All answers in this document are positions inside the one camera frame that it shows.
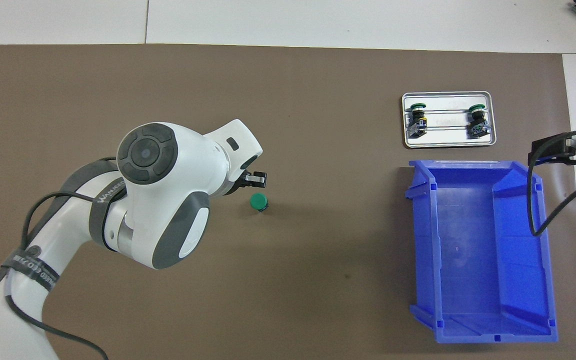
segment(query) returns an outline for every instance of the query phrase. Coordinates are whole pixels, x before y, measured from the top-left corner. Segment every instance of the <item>cable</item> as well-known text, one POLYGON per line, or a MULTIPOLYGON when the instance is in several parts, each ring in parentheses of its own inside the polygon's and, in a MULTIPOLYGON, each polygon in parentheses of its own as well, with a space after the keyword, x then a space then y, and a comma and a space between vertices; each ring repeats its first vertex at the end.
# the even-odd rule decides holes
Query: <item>cable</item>
POLYGON ((530 226, 530 233, 533 237, 538 237, 545 230, 546 227, 555 219, 555 217, 563 210, 566 205, 576 198, 576 190, 571 193, 567 198, 565 198, 555 209, 548 215, 546 220, 535 230, 535 219, 533 218, 533 171, 535 170, 535 164, 539 160, 541 154, 550 146, 554 145, 556 142, 562 139, 567 139, 569 137, 576 136, 576 130, 570 132, 564 132, 562 134, 555 135, 548 139, 546 142, 541 144, 537 150, 534 151, 532 157, 530 158, 530 164, 528 164, 528 178, 526 179, 526 210, 528 212, 528 225, 530 226))
MULTIPOLYGON (((55 191, 55 192, 52 192, 50 194, 46 194, 41 199, 39 199, 37 202, 35 202, 34 205, 32 205, 32 207, 28 211, 28 214, 25 217, 25 221, 23 222, 23 230, 21 232, 21 244, 19 245, 20 249, 26 250, 26 248, 30 244, 30 241, 28 239, 28 228, 30 228, 30 221, 32 220, 33 214, 35 213, 37 208, 39 208, 41 206, 41 204, 43 204, 46 200, 48 200, 50 198, 57 198, 60 196, 67 196, 69 198, 78 198, 78 199, 91 201, 91 202, 94 201, 94 199, 91 198, 90 196, 86 196, 84 194, 80 194, 80 193, 73 192, 73 191, 55 191)), ((10 308, 10 310, 12 310, 12 312, 14 314, 16 314, 16 316, 23 319, 23 321, 26 321, 27 323, 34 325, 37 328, 40 328, 44 331, 47 331, 47 332, 55 334, 59 337, 62 337, 62 338, 68 339, 68 340, 72 340, 74 342, 78 342, 80 344, 88 346, 88 347, 92 348, 93 350, 97 351, 103 357, 104 360, 108 360, 108 355, 106 355, 106 352, 100 346, 98 346, 97 344, 94 344, 94 342, 86 340, 83 337, 78 337, 77 335, 73 335, 71 333, 61 331, 58 328, 54 328, 50 325, 47 325, 47 324, 39 321, 38 319, 35 319, 34 317, 26 314, 22 309, 20 309, 12 299, 12 274, 11 274, 10 270, 11 269, 8 269, 7 274, 6 274, 6 280, 4 283, 4 296, 5 296, 6 303, 7 303, 8 307, 10 308)))
POLYGON ((45 323, 39 321, 38 319, 35 319, 34 317, 26 314, 22 309, 19 309, 19 307, 16 305, 16 303, 12 300, 11 287, 12 287, 12 274, 10 273, 10 269, 9 269, 7 274, 6 274, 6 283, 4 285, 4 294, 5 294, 5 299, 6 299, 6 303, 7 303, 8 307, 10 308, 10 310, 12 310, 12 312, 14 314, 16 314, 16 316, 20 317, 21 319, 23 319, 27 323, 30 323, 30 324, 36 326, 39 329, 42 329, 42 330, 47 331, 51 334, 55 334, 55 335, 58 335, 59 337, 66 338, 68 340, 72 340, 73 342, 78 342, 78 343, 83 344, 87 347, 90 347, 94 351, 97 351, 102 356, 103 360, 108 360, 108 355, 106 355, 106 352, 101 347, 99 347, 97 344, 94 344, 94 342, 86 340, 83 337, 78 337, 77 335, 73 335, 72 333, 68 333, 66 331, 61 331, 58 328, 54 328, 50 325, 46 325, 45 323))

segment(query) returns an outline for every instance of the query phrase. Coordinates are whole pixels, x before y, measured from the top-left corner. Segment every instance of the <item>brown table surface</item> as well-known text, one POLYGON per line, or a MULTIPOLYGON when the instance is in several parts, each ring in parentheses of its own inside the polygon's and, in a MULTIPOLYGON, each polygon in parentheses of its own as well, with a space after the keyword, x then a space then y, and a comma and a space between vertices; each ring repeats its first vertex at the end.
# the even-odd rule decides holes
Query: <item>brown table surface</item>
MULTIPOLYGON (((0 45, 0 263, 25 214, 135 126, 239 118, 270 208, 214 199, 196 251, 155 271, 87 243, 44 321, 112 359, 576 359, 576 202, 550 229, 560 341, 437 344, 416 302, 409 160, 526 161, 570 129, 562 57, 210 45, 0 45), (488 91, 498 140, 407 149, 405 92, 488 91)), ((571 168, 538 169, 548 209, 571 168)), ((50 335, 62 359, 96 358, 50 335)))

